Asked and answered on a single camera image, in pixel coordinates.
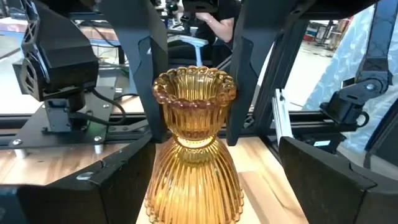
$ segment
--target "vase neck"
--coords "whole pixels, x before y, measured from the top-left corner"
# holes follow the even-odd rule
[[[215,140],[215,136],[208,137],[199,141],[191,141],[178,136],[173,136],[176,142],[178,142],[181,146],[189,148],[189,149],[201,149],[204,148]]]

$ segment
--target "amber glass vase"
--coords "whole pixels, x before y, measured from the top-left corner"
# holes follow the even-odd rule
[[[215,68],[178,68],[161,74],[153,92],[173,136],[157,156],[147,191],[150,222],[238,222],[242,189],[232,157],[216,137],[236,96],[232,77]]]

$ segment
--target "ribbed glass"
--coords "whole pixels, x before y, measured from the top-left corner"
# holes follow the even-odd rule
[[[173,137],[159,152],[146,195],[151,223],[232,224],[243,193],[231,155],[216,137],[236,85],[215,68],[178,68],[154,83]]]

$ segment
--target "black metal plate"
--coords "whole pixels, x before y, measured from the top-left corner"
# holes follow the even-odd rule
[[[96,90],[101,95],[109,99],[113,99],[113,87],[101,86],[96,87]],[[98,99],[92,93],[87,93],[85,97],[87,110],[92,110],[93,116],[108,121],[113,110],[112,105],[108,108],[104,108],[103,105],[109,105],[109,103]],[[105,139],[107,129],[105,125],[90,122],[86,131],[73,131],[71,133],[63,134],[44,134],[42,132],[44,127],[49,127],[49,121],[47,119],[45,109],[40,107],[15,136],[15,139],[20,139],[22,143],[15,146],[10,142],[10,146],[14,149],[33,149],[101,144]],[[94,140],[97,136],[101,137],[100,141]]]

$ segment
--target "screw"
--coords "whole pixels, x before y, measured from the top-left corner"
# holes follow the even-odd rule
[[[78,179],[78,180],[89,180],[93,174],[94,174],[94,172],[85,172],[85,173],[79,174],[76,177],[76,179]]]
[[[374,90],[375,88],[376,88],[376,86],[373,83],[366,85],[367,90]]]
[[[20,144],[22,144],[22,140],[20,140],[20,139],[15,139],[15,140],[12,142],[12,144],[15,145],[15,146],[19,146]]]

